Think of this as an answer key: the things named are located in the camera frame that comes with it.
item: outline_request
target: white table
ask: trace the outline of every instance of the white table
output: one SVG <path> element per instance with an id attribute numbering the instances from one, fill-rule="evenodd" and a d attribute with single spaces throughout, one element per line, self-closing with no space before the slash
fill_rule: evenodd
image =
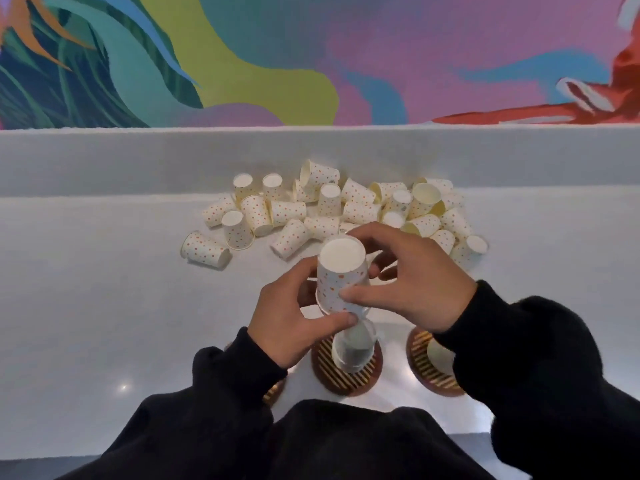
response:
<path id="1" fill-rule="evenodd" d="M 491 246 L 474 275 L 508 300 L 540 294 L 574 309 L 601 348 L 606 377 L 640 397 L 640 187 L 466 194 L 470 220 Z M 272 237 L 234 253 L 224 272 L 187 264 L 180 244 L 205 229 L 200 211 L 210 201 L 0 199 L 0 459 L 105 450 L 142 399 L 189 386 L 199 348 L 223 347 L 248 323 L 261 286 L 290 264 L 268 249 Z M 448 433 L 489 430 L 484 405 L 440 397 L 413 377 L 404 355 L 411 325 L 370 316 L 383 336 L 384 370 L 370 392 L 345 402 L 421 407 Z M 311 397 L 337 399 L 306 357 L 276 419 Z"/>

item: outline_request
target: right hand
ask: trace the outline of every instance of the right hand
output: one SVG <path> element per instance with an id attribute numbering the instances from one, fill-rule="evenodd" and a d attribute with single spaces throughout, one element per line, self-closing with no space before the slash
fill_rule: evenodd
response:
<path id="1" fill-rule="evenodd" d="M 455 323 L 476 292 L 476 282 L 432 239 L 380 223 L 349 232 L 375 257 L 370 278 L 397 280 L 382 286 L 353 286 L 340 291 L 350 303 L 382 308 L 404 316 L 424 330 L 441 333 Z M 397 261 L 396 266 L 385 269 Z"/>

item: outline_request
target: round coaster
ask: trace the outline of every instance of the round coaster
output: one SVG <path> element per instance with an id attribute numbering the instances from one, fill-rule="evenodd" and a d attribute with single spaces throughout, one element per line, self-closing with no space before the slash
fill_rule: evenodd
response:
<path id="1" fill-rule="evenodd" d="M 225 350 L 229 348 L 229 345 L 231 345 L 231 343 L 227 344 L 227 346 L 225 347 Z M 282 391 L 284 390 L 284 386 L 286 383 L 287 383 L 287 378 L 284 378 L 280 382 L 277 382 L 276 384 L 271 386 L 271 389 L 267 391 L 267 394 L 262 396 L 262 402 L 265 403 L 268 407 L 272 408 L 273 405 L 278 400 L 278 398 L 280 397 L 280 395 L 282 394 Z"/>
<path id="2" fill-rule="evenodd" d="M 430 391 L 439 395 L 455 397 L 464 395 L 462 387 L 458 385 L 455 377 L 437 370 L 427 355 L 427 346 L 433 338 L 428 331 L 414 328 L 406 340 L 406 357 L 409 367 L 416 378 Z"/>
<path id="3" fill-rule="evenodd" d="M 368 392 L 380 377 L 382 372 L 382 349 L 376 342 L 373 357 L 364 369 L 355 374 L 341 371 L 333 363 L 331 347 L 333 336 L 318 342 L 311 349 L 311 364 L 314 374 L 320 383 L 334 394 L 354 397 Z"/>

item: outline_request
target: paper cup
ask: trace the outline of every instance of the paper cup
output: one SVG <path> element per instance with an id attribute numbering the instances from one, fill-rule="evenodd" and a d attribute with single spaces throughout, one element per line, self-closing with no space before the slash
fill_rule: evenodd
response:
<path id="1" fill-rule="evenodd" d="M 408 190 L 396 190 L 391 194 L 383 212 L 397 212 L 402 217 L 407 217 L 413 197 Z"/>
<path id="2" fill-rule="evenodd" d="M 433 234 L 430 239 L 433 239 L 438 243 L 444 252 L 449 254 L 456 243 L 456 237 L 448 230 L 440 229 Z"/>
<path id="3" fill-rule="evenodd" d="M 281 202 L 272 200 L 268 202 L 268 206 L 271 211 L 271 221 L 274 227 L 284 226 L 292 219 L 303 221 L 305 217 L 307 217 L 307 204 L 304 202 Z"/>
<path id="4" fill-rule="evenodd" d="M 348 374 L 363 370 L 373 357 L 376 341 L 375 325 L 366 318 L 358 320 L 355 326 L 335 334 L 331 349 L 333 363 Z"/>
<path id="5" fill-rule="evenodd" d="M 305 189 L 318 188 L 324 184 L 337 184 L 340 181 L 340 172 L 330 166 L 318 165 L 307 160 L 300 170 L 300 184 Z"/>
<path id="6" fill-rule="evenodd" d="M 305 226 L 311 231 L 311 238 L 324 241 L 327 237 L 338 235 L 340 217 L 307 217 Z"/>
<path id="7" fill-rule="evenodd" d="M 258 195 L 260 187 L 248 173 L 240 173 L 234 177 L 236 201 L 242 202 L 249 195 Z"/>
<path id="8" fill-rule="evenodd" d="M 204 223 L 210 229 L 219 226 L 222 221 L 222 216 L 233 209 L 237 209 L 236 201 L 231 198 L 231 195 L 225 195 L 218 201 L 213 202 L 209 208 L 202 211 Z"/>
<path id="9" fill-rule="evenodd" d="M 455 352 L 440 345 L 439 342 L 436 342 L 436 339 L 431 339 L 429 345 L 427 345 L 427 357 L 429 357 L 429 361 L 437 370 L 448 376 L 453 376 Z"/>
<path id="10" fill-rule="evenodd" d="M 271 249 L 281 259 L 289 259 L 311 239 L 312 233 L 297 219 L 290 220 L 272 243 Z"/>
<path id="11" fill-rule="evenodd" d="M 225 240 L 231 249 L 240 251 L 253 244 L 254 236 L 249 222 L 239 210 L 229 210 L 222 216 Z"/>
<path id="12" fill-rule="evenodd" d="M 387 201 L 391 198 L 391 194 L 396 190 L 406 190 L 406 185 L 402 182 L 393 182 L 393 183 L 380 183 L 373 182 L 369 186 L 369 190 L 373 190 L 373 193 L 376 194 L 376 199 L 373 203 L 386 204 Z"/>
<path id="13" fill-rule="evenodd" d="M 273 230 L 267 202 L 261 195 L 251 195 L 240 203 L 254 236 L 262 237 Z"/>
<path id="14" fill-rule="evenodd" d="M 442 199 L 440 191 L 431 184 L 415 184 L 411 193 L 413 202 L 409 210 L 409 219 L 427 215 Z"/>
<path id="15" fill-rule="evenodd" d="M 417 184 L 430 184 L 436 187 L 441 193 L 446 194 L 453 190 L 453 183 L 451 180 L 445 180 L 444 178 L 425 178 L 420 177 L 416 180 L 413 186 Z"/>
<path id="16" fill-rule="evenodd" d="M 318 201 L 318 215 L 322 217 L 340 217 L 342 215 L 342 201 L 340 187 L 336 184 L 324 184 L 320 188 Z"/>
<path id="17" fill-rule="evenodd" d="M 285 200 L 287 191 L 284 190 L 282 177 L 277 173 L 265 175 L 262 179 L 262 192 L 267 200 Z"/>
<path id="18" fill-rule="evenodd" d="M 442 222 L 442 227 L 449 232 L 452 232 L 459 241 L 466 239 L 474 233 L 473 229 L 471 229 L 471 226 L 467 222 L 467 218 L 457 207 L 446 211 L 440 220 Z"/>
<path id="19" fill-rule="evenodd" d="M 360 227 L 358 224 L 354 224 L 353 222 L 341 222 L 340 229 L 338 229 L 338 234 L 346 234 L 350 230 L 356 229 L 356 227 Z"/>
<path id="20" fill-rule="evenodd" d="M 437 216 L 427 214 L 407 222 L 402 226 L 402 230 L 420 237 L 431 237 L 440 229 L 440 226 L 440 219 Z"/>
<path id="21" fill-rule="evenodd" d="M 459 193 L 450 192 L 442 196 L 442 202 L 444 204 L 444 210 L 451 210 L 455 207 L 464 207 L 465 198 Z"/>
<path id="22" fill-rule="evenodd" d="M 482 237 L 470 235 L 453 246 L 449 256 L 462 269 L 471 271 L 488 250 L 489 244 Z"/>
<path id="23" fill-rule="evenodd" d="M 387 212 L 382 217 L 382 224 L 386 224 L 391 227 L 395 227 L 396 229 L 402 229 L 402 226 L 405 224 L 406 220 L 402 214 L 398 214 L 397 212 Z"/>
<path id="24" fill-rule="evenodd" d="M 182 243 L 180 256 L 220 269 L 229 263 L 231 251 L 224 244 L 203 236 L 200 231 L 194 231 Z"/>
<path id="25" fill-rule="evenodd" d="M 380 220 L 382 208 L 379 203 L 363 204 L 358 202 L 347 202 L 344 206 L 342 217 L 347 222 L 363 225 Z"/>
<path id="26" fill-rule="evenodd" d="M 370 204 L 376 199 L 376 193 L 348 178 L 344 183 L 340 197 L 343 202 Z"/>
<path id="27" fill-rule="evenodd" d="M 317 276 L 316 298 L 324 314 L 352 312 L 363 317 L 369 311 L 338 296 L 342 288 L 369 284 L 367 253 L 355 237 L 338 235 L 323 243 L 318 254 Z"/>
<path id="28" fill-rule="evenodd" d="M 294 202 L 316 202 L 320 195 L 320 189 L 313 187 L 309 190 L 305 189 L 299 180 L 293 182 L 293 201 Z"/>

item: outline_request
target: painted wall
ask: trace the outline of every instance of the painted wall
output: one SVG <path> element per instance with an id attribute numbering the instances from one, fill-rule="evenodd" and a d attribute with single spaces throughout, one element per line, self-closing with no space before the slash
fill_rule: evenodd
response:
<path id="1" fill-rule="evenodd" d="M 0 0 L 4 128 L 638 121 L 640 0 Z"/>

